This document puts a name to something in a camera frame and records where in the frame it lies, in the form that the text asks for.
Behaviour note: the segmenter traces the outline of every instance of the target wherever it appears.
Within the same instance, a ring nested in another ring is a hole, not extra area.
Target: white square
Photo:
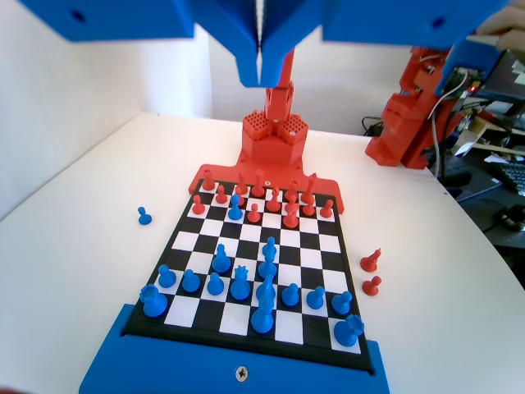
[[[195,247],[198,237],[199,234],[194,234],[193,232],[179,231],[171,248],[177,250],[189,250],[191,252]]]
[[[272,201],[272,191],[273,189],[266,189],[266,201]],[[282,190],[279,190],[279,194],[277,195],[277,201],[282,203]]]
[[[203,300],[226,302],[226,296],[228,296],[228,289],[230,288],[230,278],[221,277],[224,283],[224,290],[219,295],[211,295],[208,291],[208,283],[210,282],[210,276],[206,276],[206,282],[204,283],[203,294],[200,296]]]
[[[254,226],[253,224],[244,224],[240,229],[240,239],[243,241],[259,242],[261,240],[261,228],[260,226]]]
[[[301,287],[301,267],[298,265],[279,264],[277,283],[284,286],[295,283],[298,287]]]
[[[249,325],[249,306],[226,302],[222,311],[220,332],[246,335]]]
[[[235,278],[235,269],[240,265],[246,267],[246,269],[248,270],[248,276],[246,277],[246,280],[253,282],[255,280],[255,270],[257,269],[257,261],[250,259],[242,259],[240,257],[235,258],[233,270],[231,271],[231,277]]]
[[[313,291],[312,289],[301,289],[301,302],[302,302],[302,312],[303,314],[311,314],[313,316],[321,316],[323,318],[328,317],[328,309],[326,308],[326,294],[322,295],[322,307],[319,309],[312,309],[308,306],[308,303],[306,302],[306,296],[310,291]]]
[[[303,345],[303,317],[301,314],[277,310],[276,341]]]
[[[266,243],[265,242],[259,242],[259,253],[257,255],[257,260],[258,261],[265,261],[264,260],[264,254],[263,254],[263,246],[265,245]],[[275,264],[278,264],[279,263],[279,250],[280,250],[280,247],[278,244],[275,244],[275,247],[276,247],[276,257],[273,259],[273,263]]]
[[[323,269],[322,278],[325,282],[326,291],[338,294],[348,291],[345,273]]]
[[[165,324],[172,326],[191,327],[199,307],[199,298],[176,295],[171,303],[171,308],[166,315]]]
[[[268,213],[262,214],[262,226],[269,228],[281,228],[281,218],[279,213]]]
[[[316,207],[315,210],[317,211],[317,220],[322,220],[323,222],[335,222],[336,218],[334,217],[334,210],[331,209],[331,216],[329,218],[324,218],[321,216],[321,209],[322,207]]]
[[[189,209],[189,212],[188,212],[188,218],[198,218],[198,219],[205,219],[206,216],[208,215],[208,210],[210,209],[210,206],[209,205],[204,205],[204,212],[201,213],[200,215],[197,215],[194,213],[194,206],[195,204],[191,204],[191,208]]]
[[[200,234],[205,236],[219,236],[222,230],[221,220],[204,219],[203,226],[200,229]]]
[[[157,279],[155,279],[154,284],[157,287],[159,293],[173,294],[173,295],[177,293],[177,289],[179,288],[180,282],[182,281],[182,275],[184,275],[184,273],[182,271],[177,271],[175,269],[170,269],[170,271],[174,272],[176,275],[175,284],[172,287],[168,287],[167,289],[162,287],[161,285],[158,284],[158,278],[161,277],[160,275],[158,275]]]
[[[294,246],[295,248],[300,248],[301,235],[298,231],[283,229],[281,230],[281,241],[279,243],[283,246]]]
[[[316,219],[299,218],[299,230],[310,234],[319,234],[319,226]]]
[[[226,256],[235,257],[235,255],[237,254],[237,247],[239,246],[239,240],[221,237],[217,242],[217,247],[219,246],[219,244],[224,245],[224,251],[226,252]]]
[[[339,246],[339,238],[337,236],[327,236],[321,234],[319,236],[319,245],[323,252],[335,252],[341,253],[341,248]]]
[[[331,348],[333,350],[339,350],[339,351],[345,351],[346,353],[356,353],[358,355],[361,354],[361,346],[359,346],[359,337],[358,340],[355,342],[353,346],[346,347],[342,346],[334,336],[334,329],[336,327],[336,324],[338,322],[342,322],[342,320],[339,320],[338,318],[328,318],[328,327],[330,328],[330,343]]]
[[[322,269],[321,251],[301,248],[301,267]]]
[[[213,254],[193,252],[189,257],[186,269],[193,269],[194,273],[208,275],[212,266]]]
[[[257,291],[257,288],[261,285],[261,282],[253,283],[252,306],[254,306],[255,308],[259,307],[259,300],[257,299],[257,294],[255,294],[255,292]],[[273,283],[273,290],[276,291],[276,296],[273,299],[273,309],[277,309],[277,285],[275,283]]]

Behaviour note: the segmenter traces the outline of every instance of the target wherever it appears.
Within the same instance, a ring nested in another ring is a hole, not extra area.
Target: desk
[[[0,383],[78,390],[122,305],[136,302],[197,169],[233,165],[240,130],[142,113],[0,222]],[[368,141],[310,131],[304,169],[340,184],[365,331],[391,392],[521,392],[522,287],[428,170],[380,167]],[[153,215],[146,227],[141,205]],[[371,298],[359,259],[378,247],[383,283]]]

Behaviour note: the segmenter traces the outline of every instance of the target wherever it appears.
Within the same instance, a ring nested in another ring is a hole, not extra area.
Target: red chess piece
[[[215,181],[212,179],[212,171],[211,170],[204,170],[203,189],[205,189],[205,190],[213,190],[213,189],[215,189]]]
[[[257,223],[261,218],[261,214],[257,212],[257,204],[252,204],[252,210],[248,213],[248,220],[251,223]]]
[[[252,195],[254,197],[263,197],[266,191],[263,188],[263,175],[264,173],[261,170],[255,172],[255,186],[252,189]]]
[[[292,179],[290,181],[290,188],[285,193],[286,201],[290,201],[292,195],[295,196],[295,201],[297,201],[297,186],[299,186],[299,183],[295,179]]]
[[[224,192],[224,186],[223,185],[219,185],[219,187],[217,188],[217,196],[215,197],[215,200],[219,204],[224,204],[228,200],[228,196]]]
[[[204,204],[200,202],[200,195],[194,197],[194,207],[191,209],[196,215],[204,213]]]
[[[331,207],[334,205],[334,202],[329,199],[327,202],[326,202],[326,205],[324,208],[321,208],[321,216],[323,216],[324,218],[331,218]]]
[[[377,288],[381,284],[381,278],[380,277],[373,277],[371,281],[364,281],[363,282],[363,291],[367,296],[376,296],[379,292],[379,289]]]
[[[277,201],[278,195],[279,195],[279,189],[274,187],[272,190],[272,200],[266,203],[266,208],[268,209],[268,211],[277,212],[281,210],[281,203]]]
[[[313,184],[317,180],[317,174],[314,172],[311,176],[308,177],[308,186],[306,191],[301,194],[301,201],[305,204],[313,204],[314,198],[312,194]]]
[[[315,213],[315,208],[313,207],[313,203],[308,203],[308,205],[304,205],[303,213],[306,216],[312,216]]]
[[[373,273],[377,270],[377,259],[379,259],[379,256],[381,256],[381,249],[376,250],[368,257],[363,257],[361,259],[361,268],[367,273]]]
[[[294,204],[288,209],[288,214],[283,219],[283,223],[288,228],[296,228],[299,224],[299,219],[297,218],[297,210],[299,209],[299,204]]]

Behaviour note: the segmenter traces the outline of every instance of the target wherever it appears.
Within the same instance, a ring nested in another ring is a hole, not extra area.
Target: red pawn
[[[331,218],[331,207],[334,205],[334,202],[329,199],[326,202],[325,208],[321,208],[321,216],[324,218]]]
[[[257,223],[261,218],[261,214],[257,212],[257,204],[252,204],[252,210],[248,213],[248,220],[251,223]]]
[[[215,189],[215,182],[212,179],[212,171],[211,170],[204,170],[203,189],[205,189],[205,190],[213,190],[213,189]]]
[[[194,197],[194,207],[191,209],[196,215],[204,213],[204,204],[200,202],[200,195]]]
[[[263,197],[264,193],[266,193],[262,185],[263,174],[264,173],[261,170],[255,172],[255,186],[252,189],[252,195],[255,197]]]
[[[364,281],[363,282],[363,291],[367,296],[376,296],[379,292],[379,289],[377,288],[381,284],[381,278],[380,277],[373,277],[371,281]]]
[[[288,214],[283,219],[283,223],[288,228],[296,228],[299,224],[299,219],[297,218],[297,210],[299,209],[299,204],[294,204],[288,210]]]
[[[367,273],[373,273],[375,270],[377,270],[377,259],[379,259],[379,256],[381,256],[381,248],[377,249],[368,257],[363,257],[361,259],[361,268]]]
[[[228,196],[224,192],[224,186],[223,185],[219,185],[219,187],[217,188],[217,196],[215,197],[215,200],[219,204],[224,204],[228,200]]]
[[[277,212],[281,210],[281,203],[277,201],[278,195],[279,195],[279,189],[274,187],[272,190],[272,200],[266,203],[266,208],[268,208],[268,211]]]

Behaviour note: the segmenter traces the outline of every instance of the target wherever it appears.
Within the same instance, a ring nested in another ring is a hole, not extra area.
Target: black square
[[[308,234],[307,232],[301,232],[301,248],[320,250],[318,234]]]
[[[224,207],[210,207],[208,210],[207,219],[218,220],[224,222],[226,219],[226,214],[228,213],[228,208]]]
[[[266,244],[268,242],[268,238],[270,238],[271,236],[273,236],[276,239],[276,245],[279,245],[281,243],[281,229],[270,227],[263,227],[261,229],[261,242],[264,242]]]
[[[317,286],[324,287],[325,281],[322,269],[301,267],[301,286],[304,289],[315,289]]]
[[[242,230],[243,225],[239,223],[222,223],[221,236],[225,238],[233,238],[238,240],[240,238],[240,231]]]
[[[335,222],[324,222],[323,220],[318,220],[317,226],[319,227],[319,234],[324,234],[325,236],[339,236],[339,231]]]
[[[187,217],[182,222],[180,226],[180,231],[193,232],[194,234],[199,234],[200,229],[203,228],[203,224],[203,219]]]
[[[188,250],[172,249],[169,251],[167,259],[163,263],[167,265],[169,269],[185,271],[190,256],[191,252],[189,252]]]
[[[279,263],[301,265],[301,249],[281,245],[279,248]]]
[[[253,314],[255,313],[255,311],[257,310],[257,308],[255,306],[252,306],[250,307],[249,309],[249,325],[248,325],[248,337],[257,337],[257,338],[265,338],[265,339],[269,339],[269,340],[272,340],[272,341],[275,341],[276,339],[276,310],[274,309],[272,311],[272,317],[273,317],[273,325],[272,325],[272,328],[270,329],[270,331],[264,333],[264,334],[259,334],[257,331],[255,331],[252,327],[252,316]]]
[[[181,283],[176,292],[178,296],[200,298],[200,296],[203,294],[204,284],[206,283],[206,275],[204,275],[203,273],[195,273],[195,275],[197,275],[200,279],[199,288],[193,293],[189,293],[186,290],[184,290],[184,288],[182,287],[182,283]]]
[[[192,328],[218,332],[221,327],[224,303],[210,300],[199,301]]]
[[[235,257],[241,257],[243,259],[257,260],[259,254],[259,243],[252,241],[239,240],[237,246],[237,254]]]
[[[331,349],[328,318],[303,315],[303,339],[306,346]]]
[[[321,261],[323,269],[330,269],[332,271],[344,272],[345,266],[343,262],[343,255],[334,252],[321,252]]]
[[[230,281],[230,285],[228,286],[228,294],[226,296],[226,302],[229,302],[231,304],[241,304],[241,305],[251,305],[252,304],[252,294],[253,294],[253,282],[247,281],[249,284],[249,294],[244,300],[236,300],[231,295],[231,285],[233,285],[233,282],[235,280]]]
[[[195,243],[194,251],[202,253],[215,253],[217,248],[218,236],[205,236],[199,234],[197,242]]]
[[[303,307],[301,302],[301,289],[299,289],[299,301],[297,301],[297,304],[294,306],[288,306],[284,302],[282,302],[282,292],[283,290],[288,287],[284,285],[278,285],[277,286],[277,309],[278,310],[288,310],[290,312],[299,312],[301,313]]]

